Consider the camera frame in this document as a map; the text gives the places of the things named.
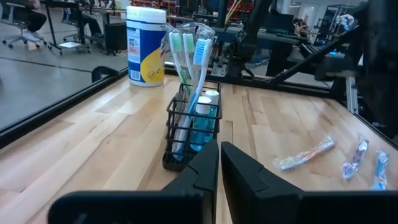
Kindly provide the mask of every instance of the floor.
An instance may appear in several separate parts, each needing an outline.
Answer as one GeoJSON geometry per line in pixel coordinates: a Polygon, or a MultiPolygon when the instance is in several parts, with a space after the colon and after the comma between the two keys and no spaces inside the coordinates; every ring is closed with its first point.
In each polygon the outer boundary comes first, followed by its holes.
{"type": "MultiPolygon", "coordinates": [[[[53,27],[58,43],[63,37],[76,33],[76,28],[61,23],[62,12],[51,9],[53,27]]],[[[93,15],[102,27],[101,15],[93,15]]],[[[111,16],[111,22],[119,22],[111,16]]],[[[16,35],[15,27],[0,24],[0,39],[16,35]]],[[[49,22],[39,30],[46,41],[51,41],[49,22]]],[[[91,71],[99,65],[116,70],[127,66],[125,55],[105,55],[92,46],[92,53],[81,50],[50,51],[44,45],[14,43],[14,48],[0,44],[0,129],[35,113],[68,95],[91,85],[91,71]]]]}
{"type": "MultiPolygon", "coordinates": [[[[156,88],[127,78],[18,139],[0,151],[0,223],[45,224],[47,210],[74,190],[159,190],[177,174],[162,168],[165,108],[179,86],[166,77],[156,88]]],[[[375,155],[398,152],[333,100],[222,85],[218,140],[229,141],[266,169],[303,190],[368,190],[375,155]],[[356,176],[346,182],[341,166],[362,134],[370,142],[356,176]],[[293,156],[332,136],[333,149],[282,172],[275,158],[293,156]]],[[[388,189],[398,189],[398,163],[390,162],[388,189]]],[[[223,184],[218,184],[217,223],[231,223],[223,184]]]]}

